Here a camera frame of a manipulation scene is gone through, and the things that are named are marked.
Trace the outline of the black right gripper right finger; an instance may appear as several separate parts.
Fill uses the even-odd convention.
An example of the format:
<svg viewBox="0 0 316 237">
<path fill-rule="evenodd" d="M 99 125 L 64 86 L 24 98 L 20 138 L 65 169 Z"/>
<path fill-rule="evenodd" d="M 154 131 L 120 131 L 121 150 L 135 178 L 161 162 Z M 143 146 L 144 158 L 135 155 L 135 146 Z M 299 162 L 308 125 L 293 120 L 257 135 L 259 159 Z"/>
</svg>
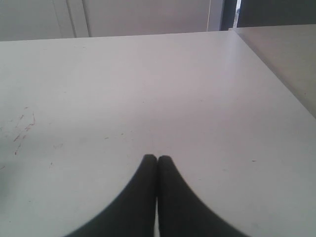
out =
<svg viewBox="0 0 316 237">
<path fill-rule="evenodd" d="M 169 156 L 158 158 L 158 228 L 161 237 L 244 237 L 210 210 Z"/>
</svg>

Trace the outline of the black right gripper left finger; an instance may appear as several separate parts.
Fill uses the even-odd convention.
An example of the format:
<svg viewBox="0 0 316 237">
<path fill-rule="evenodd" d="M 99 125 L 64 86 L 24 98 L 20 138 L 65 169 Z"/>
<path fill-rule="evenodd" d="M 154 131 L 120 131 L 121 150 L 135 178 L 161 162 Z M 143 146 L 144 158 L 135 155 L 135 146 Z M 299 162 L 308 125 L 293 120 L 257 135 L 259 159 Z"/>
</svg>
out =
<svg viewBox="0 0 316 237">
<path fill-rule="evenodd" d="M 156 218 L 158 160 L 144 155 L 122 192 L 70 237 L 153 237 Z"/>
</svg>

